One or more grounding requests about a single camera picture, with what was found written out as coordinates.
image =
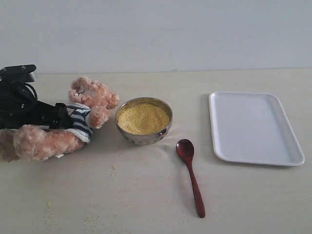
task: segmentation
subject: brown teddy bear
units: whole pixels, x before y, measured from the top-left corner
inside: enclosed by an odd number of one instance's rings
[[[18,130],[0,130],[0,158],[9,162],[43,161],[77,151],[90,142],[94,129],[108,120],[108,110],[119,103],[118,94],[87,77],[73,81],[68,96],[67,110],[74,121],[72,128],[45,130],[36,125],[23,125]]]

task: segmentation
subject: striped shirt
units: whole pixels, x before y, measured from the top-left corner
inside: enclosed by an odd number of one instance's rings
[[[73,127],[66,131],[74,134],[83,142],[89,143],[93,128],[89,124],[90,107],[80,103],[70,103],[67,105],[69,116],[73,119]]]

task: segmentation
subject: teddy bear head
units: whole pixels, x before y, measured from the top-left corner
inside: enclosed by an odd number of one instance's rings
[[[79,77],[72,82],[68,96],[71,102],[81,103],[90,108],[104,106],[109,110],[119,103],[118,94],[103,83],[86,76]]]

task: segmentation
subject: yellow grain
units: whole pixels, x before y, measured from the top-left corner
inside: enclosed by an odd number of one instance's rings
[[[164,110],[148,103],[125,110],[118,119],[118,124],[123,130],[136,135],[156,133],[169,122],[169,116]]]

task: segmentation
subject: metal bowl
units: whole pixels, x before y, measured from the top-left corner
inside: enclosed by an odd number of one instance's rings
[[[143,104],[143,103],[148,103],[154,106],[157,106],[161,109],[163,109],[166,114],[169,117],[169,124],[162,130],[160,130],[159,132],[153,133],[153,134],[149,134],[149,135],[136,135],[136,134],[131,134],[125,130],[123,130],[120,125],[118,124],[118,119],[120,117],[120,115],[127,109],[134,107],[136,105],[139,104]],[[165,103],[162,100],[159,100],[157,98],[153,98],[153,97],[138,97],[132,100],[129,100],[127,102],[125,102],[124,104],[122,104],[116,111],[116,115],[115,115],[115,121],[116,121],[116,125],[118,130],[120,131],[120,133],[123,135],[123,137],[125,137],[128,141],[136,144],[136,145],[150,145],[150,144],[154,144],[160,140],[162,140],[168,133],[171,125],[172,125],[172,119],[173,119],[173,112],[170,108],[170,106]]]

